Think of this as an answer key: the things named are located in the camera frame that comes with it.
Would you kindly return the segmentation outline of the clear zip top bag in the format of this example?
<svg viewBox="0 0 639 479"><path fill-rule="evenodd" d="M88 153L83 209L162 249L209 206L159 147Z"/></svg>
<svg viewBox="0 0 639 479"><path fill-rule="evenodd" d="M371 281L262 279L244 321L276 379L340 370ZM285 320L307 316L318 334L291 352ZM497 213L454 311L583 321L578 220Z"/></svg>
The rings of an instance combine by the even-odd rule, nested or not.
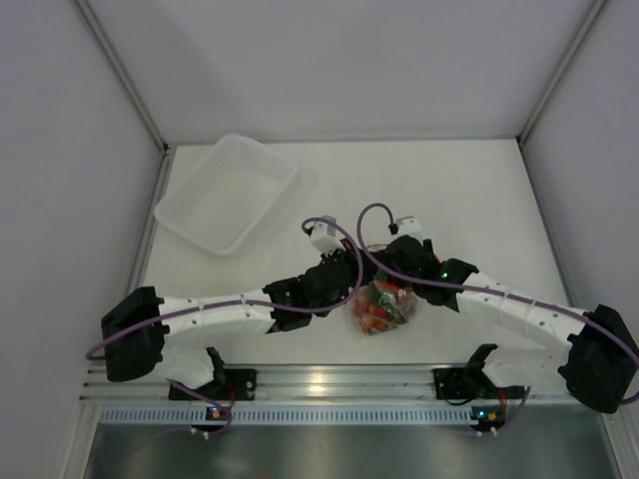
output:
<svg viewBox="0 0 639 479"><path fill-rule="evenodd" d="M360 338L404 328L422 308L412 286L379 269L361 254L363 278L354 296L342 308L342 316L353 335Z"/></svg>

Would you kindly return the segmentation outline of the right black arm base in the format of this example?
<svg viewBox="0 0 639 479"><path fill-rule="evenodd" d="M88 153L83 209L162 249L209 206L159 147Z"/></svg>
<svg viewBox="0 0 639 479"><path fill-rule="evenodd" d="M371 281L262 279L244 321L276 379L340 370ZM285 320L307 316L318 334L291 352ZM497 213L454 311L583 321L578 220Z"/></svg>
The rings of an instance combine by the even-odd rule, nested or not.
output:
<svg viewBox="0 0 639 479"><path fill-rule="evenodd" d="M499 388L478 369L469 367L435 368L432 371L436 398L446 401L498 399Z"/></svg>

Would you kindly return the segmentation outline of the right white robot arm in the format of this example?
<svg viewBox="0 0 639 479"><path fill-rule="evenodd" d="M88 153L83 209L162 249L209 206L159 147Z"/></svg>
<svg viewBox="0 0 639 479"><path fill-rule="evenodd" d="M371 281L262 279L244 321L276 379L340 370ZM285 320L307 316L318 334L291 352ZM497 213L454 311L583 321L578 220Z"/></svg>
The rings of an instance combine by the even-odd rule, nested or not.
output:
<svg viewBox="0 0 639 479"><path fill-rule="evenodd" d="M457 258L439 259L430 240L395 239L376 255L393 276L431 305L496 324L535 343L533 349L482 344L469 359L467 387L479 396L499 387L565 391L583 405L612 414L638 371L638 345L620 313L534 299Z"/></svg>

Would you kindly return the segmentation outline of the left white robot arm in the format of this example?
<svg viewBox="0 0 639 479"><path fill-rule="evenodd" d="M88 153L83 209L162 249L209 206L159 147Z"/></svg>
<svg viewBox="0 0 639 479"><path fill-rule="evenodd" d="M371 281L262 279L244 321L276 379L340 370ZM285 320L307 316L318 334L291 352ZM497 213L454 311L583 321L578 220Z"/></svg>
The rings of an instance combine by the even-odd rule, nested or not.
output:
<svg viewBox="0 0 639 479"><path fill-rule="evenodd" d="M305 328L344 304L362 280L361 252L347 247L298 276L236 296L179 299L139 287L101 320L107 378L170 379L215 398L226 385L217 338Z"/></svg>

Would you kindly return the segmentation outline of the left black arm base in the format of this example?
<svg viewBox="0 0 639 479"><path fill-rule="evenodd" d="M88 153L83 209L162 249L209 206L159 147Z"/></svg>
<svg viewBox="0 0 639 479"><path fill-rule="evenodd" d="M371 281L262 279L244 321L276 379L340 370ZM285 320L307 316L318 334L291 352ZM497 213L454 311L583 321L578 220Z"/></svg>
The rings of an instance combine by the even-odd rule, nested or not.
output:
<svg viewBox="0 0 639 479"><path fill-rule="evenodd" d="M222 373L212 372L205 375L204 378L206 381L200 381L197 388L187 382L183 382L183 385L193 389L200 396L218 402L230 401L233 398L239 401L253 401L255 399L258 371L254 368L225 368Z"/></svg>

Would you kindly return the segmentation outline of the green fake vegetable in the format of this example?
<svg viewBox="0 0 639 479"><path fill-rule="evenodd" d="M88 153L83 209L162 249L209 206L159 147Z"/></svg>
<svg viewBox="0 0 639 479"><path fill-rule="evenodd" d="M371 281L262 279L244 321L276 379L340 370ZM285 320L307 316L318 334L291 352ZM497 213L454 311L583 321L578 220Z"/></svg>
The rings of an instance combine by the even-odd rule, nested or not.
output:
<svg viewBox="0 0 639 479"><path fill-rule="evenodd" d="M402 300L396 294L380 292L376 299L375 314L379 317L400 317L403 316Z"/></svg>

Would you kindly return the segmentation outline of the white perforated plastic basket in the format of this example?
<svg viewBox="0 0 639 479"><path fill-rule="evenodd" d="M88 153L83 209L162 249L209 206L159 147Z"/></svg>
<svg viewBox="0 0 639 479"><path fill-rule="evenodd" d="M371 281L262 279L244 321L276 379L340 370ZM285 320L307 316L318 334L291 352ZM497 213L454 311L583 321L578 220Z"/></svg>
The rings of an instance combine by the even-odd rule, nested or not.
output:
<svg viewBox="0 0 639 479"><path fill-rule="evenodd" d="M167 189L154 215L181 239L229 256L288 195L298 175L298 162L277 149L226 135Z"/></svg>

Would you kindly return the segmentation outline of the aluminium mounting rail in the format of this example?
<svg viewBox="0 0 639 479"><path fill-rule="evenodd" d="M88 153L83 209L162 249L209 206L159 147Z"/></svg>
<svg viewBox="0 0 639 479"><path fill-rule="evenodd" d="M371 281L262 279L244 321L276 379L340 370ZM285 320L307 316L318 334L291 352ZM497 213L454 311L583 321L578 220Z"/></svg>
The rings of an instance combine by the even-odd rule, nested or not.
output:
<svg viewBox="0 0 639 479"><path fill-rule="evenodd" d="M427 401L436 399L429 364L399 365L251 365L258 371L255 401ZM106 367L92 366L81 387L84 401L166 401L166 379L115 383Z"/></svg>

